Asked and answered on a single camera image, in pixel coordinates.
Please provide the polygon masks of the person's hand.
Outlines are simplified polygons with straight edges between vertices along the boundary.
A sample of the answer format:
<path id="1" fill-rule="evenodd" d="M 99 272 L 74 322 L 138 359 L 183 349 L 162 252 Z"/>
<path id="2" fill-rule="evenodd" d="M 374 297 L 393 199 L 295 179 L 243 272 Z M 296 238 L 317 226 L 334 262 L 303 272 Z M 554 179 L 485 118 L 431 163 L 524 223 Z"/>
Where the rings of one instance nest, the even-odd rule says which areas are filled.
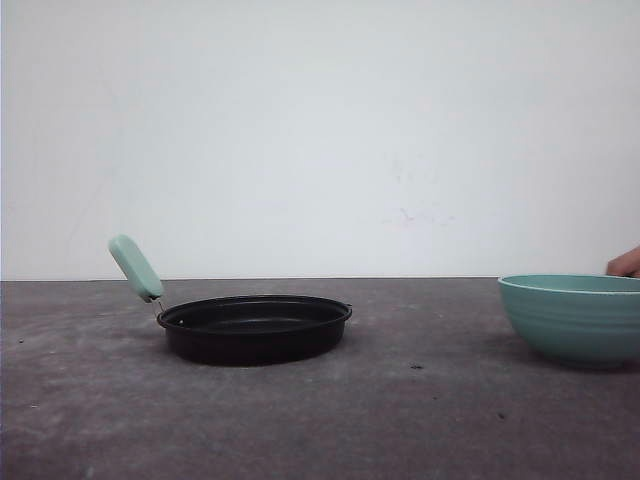
<path id="1" fill-rule="evenodd" d="M 640 246 L 611 259 L 606 266 L 611 276 L 638 278 L 640 276 Z"/>

